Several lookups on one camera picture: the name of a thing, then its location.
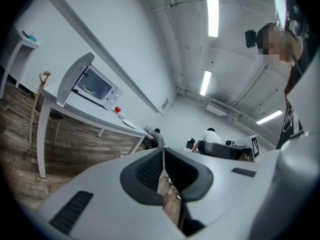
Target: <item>person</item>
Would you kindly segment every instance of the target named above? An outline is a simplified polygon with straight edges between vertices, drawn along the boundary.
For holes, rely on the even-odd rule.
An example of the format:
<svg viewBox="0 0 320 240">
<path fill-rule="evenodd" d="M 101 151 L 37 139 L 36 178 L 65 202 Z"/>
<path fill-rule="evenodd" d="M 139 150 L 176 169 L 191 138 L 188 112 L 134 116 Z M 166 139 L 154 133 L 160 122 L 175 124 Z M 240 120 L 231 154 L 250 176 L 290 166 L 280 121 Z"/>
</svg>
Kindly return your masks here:
<svg viewBox="0 0 320 240">
<path fill-rule="evenodd" d="M 151 142 L 151 148 L 164 148 L 165 147 L 165 139 L 160 134 L 160 130 L 158 128 L 154 129 L 154 132 L 147 131 L 147 134 L 150 134 L 153 139 L 150 140 Z"/>
<path fill-rule="evenodd" d="M 192 152 L 195 152 L 197 150 L 200 141 L 213 142 L 213 143 L 218 143 L 218 144 L 221 144 L 221 142 L 222 142 L 219 135 L 216 134 L 215 129 L 209 128 L 208 130 L 204 131 L 201 138 L 198 140 L 197 144 L 194 145 Z"/>
<path fill-rule="evenodd" d="M 287 85 L 284 89 L 286 111 L 280 139 L 276 149 L 292 136 L 303 132 L 298 116 L 287 100 L 287 95 L 294 88 L 308 68 L 318 47 L 314 35 L 308 38 L 298 38 L 290 29 L 280 30 L 276 23 L 268 23 L 256 35 L 256 44 L 260 52 L 269 55 L 272 60 L 279 61 L 291 67 Z"/>
</svg>

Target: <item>white wall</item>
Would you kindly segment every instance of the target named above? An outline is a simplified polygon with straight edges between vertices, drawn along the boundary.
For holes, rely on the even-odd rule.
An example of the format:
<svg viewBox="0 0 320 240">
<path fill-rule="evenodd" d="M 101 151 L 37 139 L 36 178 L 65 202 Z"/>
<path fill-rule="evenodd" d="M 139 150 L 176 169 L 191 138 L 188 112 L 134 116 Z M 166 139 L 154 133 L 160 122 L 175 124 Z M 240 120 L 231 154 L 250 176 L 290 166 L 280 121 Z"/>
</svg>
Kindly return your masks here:
<svg viewBox="0 0 320 240">
<path fill-rule="evenodd" d="M 176 97 L 161 30 L 147 0 L 66 0 L 162 113 Z"/>
<path fill-rule="evenodd" d="M 225 117 L 208 112 L 205 105 L 181 96 L 175 99 L 158 128 L 164 137 L 166 147 L 178 149 L 186 147 L 187 141 L 191 138 L 197 143 L 208 128 L 215 129 L 223 144 L 226 140 L 238 140 L 248 135 L 248 132 L 229 122 Z M 268 149 L 259 143 L 259 152 L 267 151 Z"/>
<path fill-rule="evenodd" d="M 49 0 L 35 0 L 31 7 L 16 23 L 18 30 L 33 32 L 39 42 L 21 83 L 35 92 L 40 84 L 39 73 L 50 71 L 46 85 L 60 82 L 68 68 L 82 55 L 91 52 L 93 65 L 123 90 L 118 102 L 124 114 L 137 125 L 157 127 L 162 119 L 147 106 L 128 86 L 106 65 L 89 45 L 68 24 Z"/>
</svg>

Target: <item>white shirt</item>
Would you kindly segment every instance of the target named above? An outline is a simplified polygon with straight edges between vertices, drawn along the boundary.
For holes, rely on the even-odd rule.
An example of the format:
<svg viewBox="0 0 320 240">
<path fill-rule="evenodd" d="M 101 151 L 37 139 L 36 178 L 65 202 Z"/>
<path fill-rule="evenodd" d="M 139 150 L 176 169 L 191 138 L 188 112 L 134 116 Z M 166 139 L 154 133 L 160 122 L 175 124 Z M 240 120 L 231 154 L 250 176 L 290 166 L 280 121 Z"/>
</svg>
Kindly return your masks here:
<svg viewBox="0 0 320 240">
<path fill-rule="evenodd" d="M 213 142 L 213 143 L 218 143 L 221 144 L 221 138 L 219 137 L 218 134 L 216 134 L 214 131 L 212 130 L 206 130 L 201 138 L 199 139 L 199 141 L 206 141 L 206 142 Z"/>
</svg>

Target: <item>black hair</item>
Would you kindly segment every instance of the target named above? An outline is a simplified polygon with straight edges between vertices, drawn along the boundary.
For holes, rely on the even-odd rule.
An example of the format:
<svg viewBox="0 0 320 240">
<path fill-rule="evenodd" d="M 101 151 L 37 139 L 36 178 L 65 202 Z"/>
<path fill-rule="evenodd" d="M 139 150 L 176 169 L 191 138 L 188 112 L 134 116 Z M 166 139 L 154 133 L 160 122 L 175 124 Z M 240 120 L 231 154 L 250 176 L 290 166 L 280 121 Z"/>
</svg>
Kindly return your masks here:
<svg viewBox="0 0 320 240">
<path fill-rule="evenodd" d="M 269 54 L 269 49 L 268 48 L 264 48 L 264 32 L 266 32 L 268 30 L 269 27 L 271 26 L 276 26 L 277 23 L 274 22 L 269 22 L 266 25 L 264 25 L 256 34 L 256 46 L 258 47 L 258 50 L 262 53 L 262 54 Z M 286 32 L 289 32 L 290 35 L 297 40 L 296 35 L 290 30 L 290 29 L 286 29 Z"/>
</svg>

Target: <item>red object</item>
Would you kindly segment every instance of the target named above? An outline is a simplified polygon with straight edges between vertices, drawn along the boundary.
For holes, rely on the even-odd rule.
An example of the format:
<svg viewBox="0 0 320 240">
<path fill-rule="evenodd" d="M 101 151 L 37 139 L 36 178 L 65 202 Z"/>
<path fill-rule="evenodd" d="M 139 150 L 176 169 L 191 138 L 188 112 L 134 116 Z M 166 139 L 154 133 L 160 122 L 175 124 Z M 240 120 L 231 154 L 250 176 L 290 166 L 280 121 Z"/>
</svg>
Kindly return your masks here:
<svg viewBox="0 0 320 240">
<path fill-rule="evenodd" d="M 117 113 L 119 113 L 119 112 L 121 111 L 121 108 L 118 107 L 118 106 L 116 106 L 116 107 L 114 108 L 114 111 L 117 112 Z"/>
</svg>

